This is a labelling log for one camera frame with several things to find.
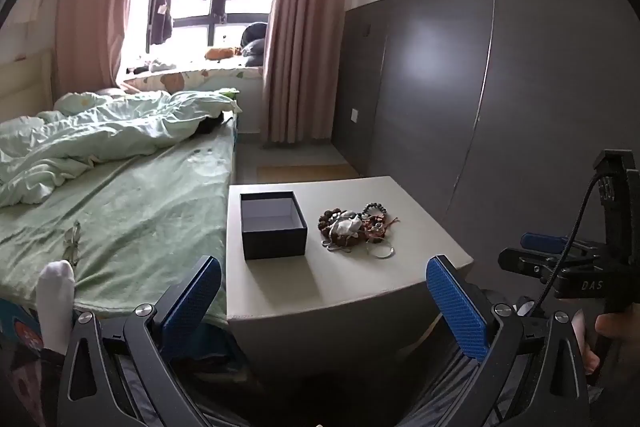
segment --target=pink curtain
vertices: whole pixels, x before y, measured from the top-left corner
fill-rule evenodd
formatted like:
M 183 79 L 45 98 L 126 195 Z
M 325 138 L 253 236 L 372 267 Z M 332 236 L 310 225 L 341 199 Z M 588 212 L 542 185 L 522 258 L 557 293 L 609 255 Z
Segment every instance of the pink curtain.
M 56 97 L 115 87 L 129 0 L 58 0 Z
M 331 136 L 344 0 L 273 0 L 264 68 L 262 138 Z

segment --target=bed frame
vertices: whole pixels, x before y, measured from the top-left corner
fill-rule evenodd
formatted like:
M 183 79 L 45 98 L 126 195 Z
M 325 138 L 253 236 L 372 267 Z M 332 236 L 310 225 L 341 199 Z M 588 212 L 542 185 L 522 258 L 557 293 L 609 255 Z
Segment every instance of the bed frame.
M 0 66 L 0 121 L 53 108 L 51 50 Z

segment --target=orange stuffed toy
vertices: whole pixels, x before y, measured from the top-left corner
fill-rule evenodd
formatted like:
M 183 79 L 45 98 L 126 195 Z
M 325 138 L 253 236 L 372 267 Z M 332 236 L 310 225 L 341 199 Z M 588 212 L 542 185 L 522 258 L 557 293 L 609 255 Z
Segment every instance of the orange stuffed toy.
M 240 48 L 210 48 L 204 54 L 204 58 L 207 60 L 222 60 L 223 58 L 231 58 L 240 54 Z

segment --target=open box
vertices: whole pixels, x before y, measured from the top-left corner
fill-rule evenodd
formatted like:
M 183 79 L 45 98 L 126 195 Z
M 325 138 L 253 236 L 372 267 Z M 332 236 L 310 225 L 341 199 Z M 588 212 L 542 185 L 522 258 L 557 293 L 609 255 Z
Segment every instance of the open box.
M 304 255 L 306 222 L 293 192 L 240 195 L 244 258 Z

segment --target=wardrobe door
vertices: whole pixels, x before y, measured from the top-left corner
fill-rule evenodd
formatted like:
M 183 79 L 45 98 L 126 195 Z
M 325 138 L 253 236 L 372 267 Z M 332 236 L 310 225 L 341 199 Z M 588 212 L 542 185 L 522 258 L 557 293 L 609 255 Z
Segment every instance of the wardrobe door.
M 640 160 L 640 22 L 626 0 L 496 0 L 480 118 L 445 227 L 469 279 L 538 295 L 497 257 L 525 232 L 568 235 L 604 148 Z M 603 239 L 591 197 L 578 237 Z
M 393 5 L 393 0 L 382 0 L 346 13 L 332 143 L 360 174 L 367 171 L 369 163 L 387 21 Z M 353 110 L 357 111 L 355 122 L 351 119 Z
M 390 175 L 439 222 L 471 142 L 492 13 L 493 0 L 398 0 L 389 22 L 367 174 Z

